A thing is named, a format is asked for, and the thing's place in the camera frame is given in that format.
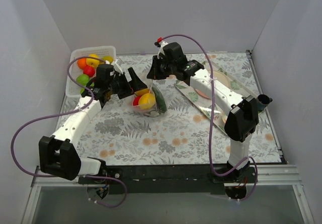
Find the yellow fruit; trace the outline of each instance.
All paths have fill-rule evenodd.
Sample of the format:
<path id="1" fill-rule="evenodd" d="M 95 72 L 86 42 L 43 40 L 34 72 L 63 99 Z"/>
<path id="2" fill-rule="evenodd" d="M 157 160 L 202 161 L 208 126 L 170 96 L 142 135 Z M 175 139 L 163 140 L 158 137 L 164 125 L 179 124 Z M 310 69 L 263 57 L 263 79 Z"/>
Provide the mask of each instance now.
<path id="1" fill-rule="evenodd" d="M 107 56 L 103 56 L 102 57 L 102 60 L 103 61 L 106 61 L 107 60 L 109 63 L 112 63 L 114 59 L 113 59 L 113 57 L 107 55 Z"/>
<path id="2" fill-rule="evenodd" d="M 97 56 L 97 54 L 89 54 L 90 57 L 95 57 L 95 58 L 99 58 Z M 100 61 L 98 59 L 90 59 L 90 58 L 86 58 L 86 64 L 93 67 L 94 69 L 96 69 L 99 64 L 100 64 Z"/>
<path id="3" fill-rule="evenodd" d="M 149 92 L 150 92 L 150 90 L 148 88 L 146 88 L 146 89 L 135 92 L 135 94 L 139 97 L 139 96 L 143 96 L 144 94 L 149 93 Z"/>
<path id="4" fill-rule="evenodd" d="M 150 109 L 155 105 L 155 97 L 151 93 L 146 93 L 143 96 L 141 96 L 139 100 L 139 107 L 141 110 L 147 110 Z"/>

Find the glass panel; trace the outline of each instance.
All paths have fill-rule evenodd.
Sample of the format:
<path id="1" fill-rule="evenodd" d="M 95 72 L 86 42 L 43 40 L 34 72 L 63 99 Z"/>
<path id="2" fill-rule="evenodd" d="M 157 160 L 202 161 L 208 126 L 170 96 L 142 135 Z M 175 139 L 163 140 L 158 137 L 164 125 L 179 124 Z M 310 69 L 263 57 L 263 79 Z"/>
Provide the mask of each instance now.
<path id="1" fill-rule="evenodd" d="M 121 196 L 105 199 L 116 201 Z M 303 223 L 303 219 L 292 186 L 258 186 L 240 204 L 207 193 L 129 194 L 116 209 L 88 201 L 86 187 L 42 187 L 33 223 L 271 224 Z"/>

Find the gray wall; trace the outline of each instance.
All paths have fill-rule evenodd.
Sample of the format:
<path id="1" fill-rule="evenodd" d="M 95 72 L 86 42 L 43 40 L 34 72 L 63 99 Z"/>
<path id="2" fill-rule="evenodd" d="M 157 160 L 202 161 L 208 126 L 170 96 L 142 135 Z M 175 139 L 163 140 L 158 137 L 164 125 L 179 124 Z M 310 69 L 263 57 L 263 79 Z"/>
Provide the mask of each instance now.
<path id="1" fill-rule="evenodd" d="M 43 0 L 0 0 L 0 222 L 20 223 L 32 177 L 10 155 L 14 132 L 36 117 L 57 113 L 66 83 L 70 50 Z M 27 127 L 16 153 L 33 172 L 39 164 L 38 141 L 51 134 L 57 119 Z"/>
<path id="2" fill-rule="evenodd" d="M 173 33 L 207 50 L 253 49 L 278 0 L 44 1 L 71 50 L 114 45 L 118 53 L 153 53 L 155 40 Z M 185 52 L 200 52 L 180 42 Z"/>
<path id="3" fill-rule="evenodd" d="M 321 46 L 322 0 L 279 0 L 254 48 L 282 150 L 298 166 L 316 223 L 322 223 Z"/>

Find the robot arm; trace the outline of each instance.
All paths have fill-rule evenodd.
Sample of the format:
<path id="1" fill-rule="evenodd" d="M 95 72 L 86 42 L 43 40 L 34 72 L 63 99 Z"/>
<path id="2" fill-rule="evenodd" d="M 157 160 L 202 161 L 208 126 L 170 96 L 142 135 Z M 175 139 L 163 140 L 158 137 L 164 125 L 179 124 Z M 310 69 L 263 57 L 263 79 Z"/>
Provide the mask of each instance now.
<path id="1" fill-rule="evenodd" d="M 73 180 L 80 175 L 101 175 L 105 162 L 95 158 L 80 158 L 76 152 L 78 141 L 90 121 L 101 111 L 112 94 L 119 99 L 131 96 L 134 92 L 146 89 L 132 68 L 128 71 L 132 80 L 127 81 L 125 73 L 116 62 L 102 64 L 97 68 L 96 78 L 87 87 L 94 93 L 94 100 L 85 109 L 70 115 L 64 124 L 51 137 L 43 136 L 39 141 L 40 169 L 44 173 Z M 75 110 L 86 105 L 91 97 L 84 91 Z"/>
<path id="2" fill-rule="evenodd" d="M 202 64 L 195 60 L 187 60 L 178 43 L 168 44 L 161 41 L 156 42 L 155 45 L 160 47 L 160 50 L 158 55 L 153 57 L 152 67 L 147 77 L 161 80 L 174 74 L 178 80 L 200 90 L 210 99 L 212 98 L 211 82 L 214 81 L 216 104 L 228 116 L 224 127 L 230 137 L 230 156 L 227 166 L 231 169 L 239 161 L 248 157 L 252 133 L 259 122 L 257 100 L 252 96 L 245 98 L 218 80 L 211 79 Z M 247 159 L 237 167 L 235 174 L 240 175 L 248 166 Z"/>

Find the white basket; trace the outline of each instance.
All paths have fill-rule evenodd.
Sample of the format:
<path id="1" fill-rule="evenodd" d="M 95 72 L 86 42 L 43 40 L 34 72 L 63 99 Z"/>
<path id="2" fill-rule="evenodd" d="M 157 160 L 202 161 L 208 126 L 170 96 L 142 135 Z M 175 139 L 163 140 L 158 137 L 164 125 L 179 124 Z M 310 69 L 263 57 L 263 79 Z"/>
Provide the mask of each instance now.
<path id="1" fill-rule="evenodd" d="M 84 48 L 84 49 L 77 49 L 74 50 L 71 53 L 70 56 L 70 62 L 78 57 L 81 56 L 87 56 L 89 54 L 97 54 L 99 58 L 103 56 L 111 56 L 113 59 L 116 59 L 116 49 L 114 46 L 100 46 L 100 47 L 91 47 L 91 48 Z M 71 74 L 71 77 L 76 80 L 76 78 L 80 75 L 83 74 L 83 70 L 80 69 L 77 65 L 77 62 L 75 62 L 69 69 L 69 73 Z M 79 98 L 81 97 L 81 87 L 76 85 L 74 82 L 70 80 L 69 77 L 67 77 L 67 82 L 66 82 L 66 95 L 68 97 L 73 97 L 73 98 Z"/>

